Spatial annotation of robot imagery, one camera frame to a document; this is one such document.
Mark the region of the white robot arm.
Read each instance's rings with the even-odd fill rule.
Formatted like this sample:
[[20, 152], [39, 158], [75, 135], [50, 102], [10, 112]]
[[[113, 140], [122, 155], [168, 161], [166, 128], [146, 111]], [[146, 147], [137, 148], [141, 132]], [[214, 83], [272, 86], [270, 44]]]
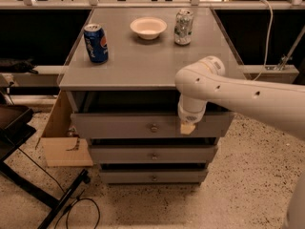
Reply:
[[304, 229], [304, 88], [230, 78], [214, 56], [182, 68], [174, 82], [183, 119], [198, 122], [208, 103], [235, 115], [208, 179], [212, 211], [198, 224]]

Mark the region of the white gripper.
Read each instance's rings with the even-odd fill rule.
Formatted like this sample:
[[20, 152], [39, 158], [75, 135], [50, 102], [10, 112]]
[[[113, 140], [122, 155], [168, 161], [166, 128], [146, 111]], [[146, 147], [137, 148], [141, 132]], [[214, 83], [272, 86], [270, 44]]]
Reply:
[[191, 112], [182, 107], [181, 104], [178, 105], [178, 116], [181, 119], [180, 123], [180, 134], [190, 135], [195, 129], [195, 123], [198, 123], [203, 118], [205, 114], [206, 106], [203, 105], [198, 110]]

